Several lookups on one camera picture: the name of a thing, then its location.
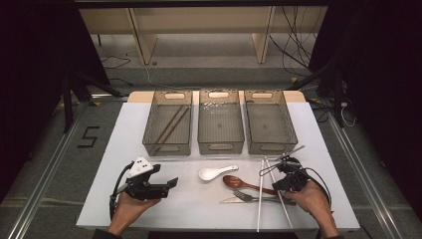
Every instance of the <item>brown spoon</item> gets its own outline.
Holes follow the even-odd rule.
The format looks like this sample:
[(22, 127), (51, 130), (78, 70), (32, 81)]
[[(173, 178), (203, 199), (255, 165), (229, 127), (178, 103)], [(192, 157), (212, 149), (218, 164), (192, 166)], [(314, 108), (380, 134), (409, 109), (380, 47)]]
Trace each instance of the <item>brown spoon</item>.
[[(249, 183), (246, 183), (246, 182), (242, 181), (237, 176), (225, 175), (223, 177), (223, 181), (228, 187), (231, 187), (231, 188), (250, 187), (250, 188), (253, 188), (253, 189), (256, 189), (256, 190), (260, 190), (259, 186), (255, 186), (255, 185), (251, 185)], [(278, 195), (276, 190), (268, 189), (268, 188), (264, 188), (264, 187), (263, 187), (263, 192), (271, 194), (271, 195)]]

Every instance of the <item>floor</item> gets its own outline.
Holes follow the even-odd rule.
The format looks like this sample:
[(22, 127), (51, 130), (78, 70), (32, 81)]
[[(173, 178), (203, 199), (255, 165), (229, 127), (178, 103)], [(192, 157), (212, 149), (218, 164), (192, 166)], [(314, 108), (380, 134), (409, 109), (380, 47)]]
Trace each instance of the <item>floor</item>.
[[(304, 48), (311, 52), (315, 36), (301, 37), (302, 41), (307, 39)], [(101, 38), (102, 46), (97, 36), (93, 36), (93, 41), (111, 85), (123, 93), (202, 87), (285, 89), (310, 73), (283, 56), (272, 42), (266, 63), (258, 64), (251, 36), (247, 34), (160, 35), (146, 67), (140, 64), (130, 36)], [(285, 48), (289, 36), (277, 34), (273, 38)], [(286, 49), (301, 58), (296, 45), (289, 44)], [(307, 99), (331, 104), (330, 99), (317, 98), (316, 87), (317, 81), (302, 92)], [(96, 95), (91, 103), (78, 104), (74, 100), (77, 120), (70, 133), (63, 134), (63, 106), (58, 105), (52, 113), (32, 159), (0, 205), (0, 238), (19, 234), (16, 225), (25, 225), (20, 238), (92, 237), (92, 231), (75, 224), (125, 99), (104, 97), (105, 93), (96, 88), (90, 90)], [(420, 238), (421, 222), (382, 166), (358, 120), (353, 125), (352, 111), (344, 111), (344, 118), (353, 126), (338, 128), (329, 109), (312, 106), (341, 183), (361, 222), (358, 231), (344, 232), (346, 238)], [(84, 139), (87, 128), (97, 137), (93, 147), (83, 147), (90, 144)], [(28, 208), (31, 203), (36, 207)], [(124, 238), (146, 238), (147, 234), (129, 230)], [(298, 235), (301, 239), (315, 238), (314, 232)]]

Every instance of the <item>human hand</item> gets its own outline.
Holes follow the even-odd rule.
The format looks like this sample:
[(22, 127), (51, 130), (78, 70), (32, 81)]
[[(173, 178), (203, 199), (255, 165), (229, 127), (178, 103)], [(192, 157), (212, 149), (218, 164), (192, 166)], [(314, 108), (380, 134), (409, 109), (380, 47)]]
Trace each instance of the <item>human hand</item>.
[(286, 191), (284, 196), (294, 200), (303, 211), (314, 217), (323, 238), (339, 235), (325, 194), (316, 183), (309, 181), (301, 191)]
[(120, 236), (146, 209), (159, 201), (161, 199), (140, 201), (122, 192), (118, 197), (117, 208), (107, 231)]

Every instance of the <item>clear plastic container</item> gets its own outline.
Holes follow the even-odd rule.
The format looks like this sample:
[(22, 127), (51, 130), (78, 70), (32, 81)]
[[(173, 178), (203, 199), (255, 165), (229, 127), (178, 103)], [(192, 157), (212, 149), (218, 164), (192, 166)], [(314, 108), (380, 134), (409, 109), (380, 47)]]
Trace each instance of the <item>clear plastic container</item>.
[(192, 92), (155, 92), (142, 144), (149, 156), (190, 155)]
[(245, 91), (249, 154), (279, 155), (292, 151), (298, 139), (283, 91)]
[(200, 91), (198, 122), (200, 153), (240, 154), (244, 141), (238, 91)]

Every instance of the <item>ceramic spoon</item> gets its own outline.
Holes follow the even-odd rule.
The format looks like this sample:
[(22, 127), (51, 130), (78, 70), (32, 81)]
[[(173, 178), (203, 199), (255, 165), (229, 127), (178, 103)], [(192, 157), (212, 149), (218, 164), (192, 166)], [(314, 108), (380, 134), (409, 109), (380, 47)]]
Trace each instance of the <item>ceramic spoon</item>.
[(220, 173), (237, 169), (239, 169), (238, 165), (231, 165), (222, 168), (202, 168), (199, 171), (199, 177), (202, 180), (209, 181), (214, 179), (216, 176), (220, 175)]

